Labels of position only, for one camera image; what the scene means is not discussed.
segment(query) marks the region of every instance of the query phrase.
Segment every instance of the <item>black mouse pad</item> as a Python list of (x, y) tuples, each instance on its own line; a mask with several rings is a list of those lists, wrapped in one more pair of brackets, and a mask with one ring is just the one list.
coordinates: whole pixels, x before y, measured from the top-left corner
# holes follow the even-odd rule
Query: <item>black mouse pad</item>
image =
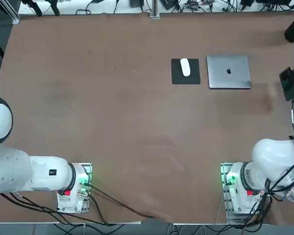
[(188, 59), (191, 69), (191, 74), (188, 77), (183, 76), (180, 61), (181, 59), (171, 59), (172, 84), (200, 84), (199, 60)]

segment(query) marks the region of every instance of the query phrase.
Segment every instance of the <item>laptop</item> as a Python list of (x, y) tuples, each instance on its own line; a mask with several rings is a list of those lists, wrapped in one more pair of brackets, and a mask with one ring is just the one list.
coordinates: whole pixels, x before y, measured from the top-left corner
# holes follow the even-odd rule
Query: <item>laptop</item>
[(250, 89), (247, 55), (207, 55), (210, 89)]

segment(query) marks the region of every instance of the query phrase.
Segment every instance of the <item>table surface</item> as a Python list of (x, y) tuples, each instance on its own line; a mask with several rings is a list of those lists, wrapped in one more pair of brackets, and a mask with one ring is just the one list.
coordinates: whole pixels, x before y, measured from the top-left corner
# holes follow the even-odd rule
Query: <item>table surface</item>
[[(294, 68), (283, 33), (294, 13), (24, 18), (13, 26), (0, 96), (14, 128), (6, 145), (94, 164), (93, 182), (138, 211), (214, 223), (221, 162), (250, 161), (263, 138), (293, 134), (279, 73)], [(251, 90), (210, 90), (207, 54), (247, 54)], [(172, 85), (171, 59), (198, 58), (201, 85)], [(56, 207), (54, 193), (24, 193)], [(97, 194), (104, 217), (141, 217)], [(99, 221), (94, 205), (87, 218)], [(0, 222), (54, 221), (0, 197)], [(217, 223), (225, 223), (224, 204)], [(269, 223), (294, 224), (274, 202)]]

